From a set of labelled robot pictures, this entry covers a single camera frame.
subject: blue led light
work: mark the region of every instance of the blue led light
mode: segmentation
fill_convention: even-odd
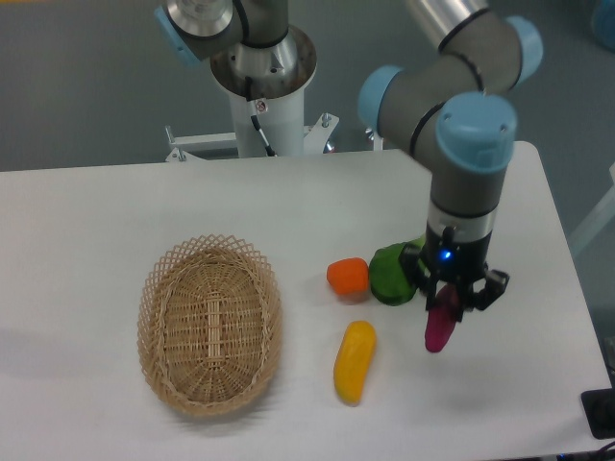
[[[443,261],[448,261],[453,257],[453,254],[448,250],[440,250],[440,259]]]

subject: woven basket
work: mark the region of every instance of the woven basket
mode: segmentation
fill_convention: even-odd
[[[266,387],[280,358],[282,309],[267,259],[244,240],[176,246],[143,288],[138,353],[158,397],[193,416],[235,410]]]

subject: black cable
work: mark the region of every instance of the black cable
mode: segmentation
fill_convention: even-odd
[[[241,30],[243,32],[243,39],[250,34],[250,24],[248,23],[248,15],[243,9],[243,4],[239,0],[233,0],[234,8],[237,10],[239,16],[239,22],[241,23]]]
[[[606,454],[608,450],[612,449],[613,447],[615,447],[615,441],[606,444],[604,447],[594,453],[594,456],[592,456],[591,458],[592,461],[606,461],[608,459],[613,459],[615,453],[609,453],[608,455]]]
[[[248,103],[251,103],[252,101],[254,101],[252,99],[252,83],[253,83],[253,80],[250,77],[246,77],[245,93],[246,93],[246,102]],[[256,113],[254,115],[251,115],[250,120],[252,120],[252,126],[254,127],[254,129],[260,135],[260,139],[262,140],[262,144],[265,148],[267,156],[275,157],[277,155],[276,151],[274,151],[273,148],[271,147],[271,144],[269,144],[269,141],[267,140],[267,136],[265,136],[265,133],[262,130],[262,127],[260,126],[260,122],[258,121],[258,115]]]

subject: yellow toy vegetable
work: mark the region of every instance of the yellow toy vegetable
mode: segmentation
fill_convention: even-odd
[[[358,405],[363,383],[376,349],[376,331],[368,322],[352,322],[339,347],[333,381],[337,395],[349,405]]]

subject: cable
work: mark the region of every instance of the cable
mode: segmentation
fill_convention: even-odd
[[[606,461],[608,459],[613,459],[613,455],[615,453],[609,453],[610,456],[607,456],[606,452],[609,449],[612,449],[613,447],[615,447],[615,441],[611,442],[609,444],[606,444],[604,447],[602,447],[601,449],[599,449],[598,451],[596,451],[594,453],[594,456],[592,456],[592,461]]]
[[[252,83],[253,83],[253,80],[250,77],[246,77],[245,93],[246,93],[246,102],[248,104],[254,101],[254,99],[252,98]],[[250,115],[250,120],[252,120],[252,126],[254,127],[254,129],[258,132],[258,134],[260,134],[260,140],[262,141],[265,151],[267,152],[267,156],[276,157],[277,156],[276,151],[274,151],[273,148],[271,147],[271,144],[269,144],[269,141],[267,140],[267,136],[265,136],[265,133],[262,130],[262,127],[260,126],[260,122],[258,121],[257,108],[255,107],[254,104],[251,105],[251,108],[252,108],[251,110],[252,114]]]

